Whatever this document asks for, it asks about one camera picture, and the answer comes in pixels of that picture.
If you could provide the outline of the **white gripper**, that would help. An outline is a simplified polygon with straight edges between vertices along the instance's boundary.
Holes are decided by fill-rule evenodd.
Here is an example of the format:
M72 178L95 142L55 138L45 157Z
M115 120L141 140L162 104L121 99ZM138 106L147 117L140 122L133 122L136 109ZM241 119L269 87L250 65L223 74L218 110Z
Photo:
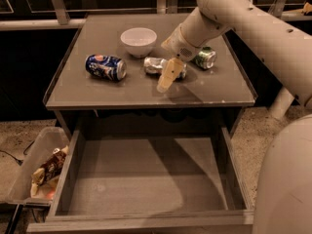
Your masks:
M182 71L183 62L194 59L209 41L228 30L229 26L207 18L199 8L195 8L161 44L172 58L162 70L157 91L166 92Z

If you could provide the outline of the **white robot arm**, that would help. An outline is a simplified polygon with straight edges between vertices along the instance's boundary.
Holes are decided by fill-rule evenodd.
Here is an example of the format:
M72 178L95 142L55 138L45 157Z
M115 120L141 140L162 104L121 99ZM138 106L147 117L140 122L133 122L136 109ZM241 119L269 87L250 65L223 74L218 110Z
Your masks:
M261 11L253 0L196 0L197 7L162 47L172 54L159 78L164 93L183 64L228 29L248 45L297 101L312 100L312 37ZM280 131L259 174L253 234L312 234L312 117Z

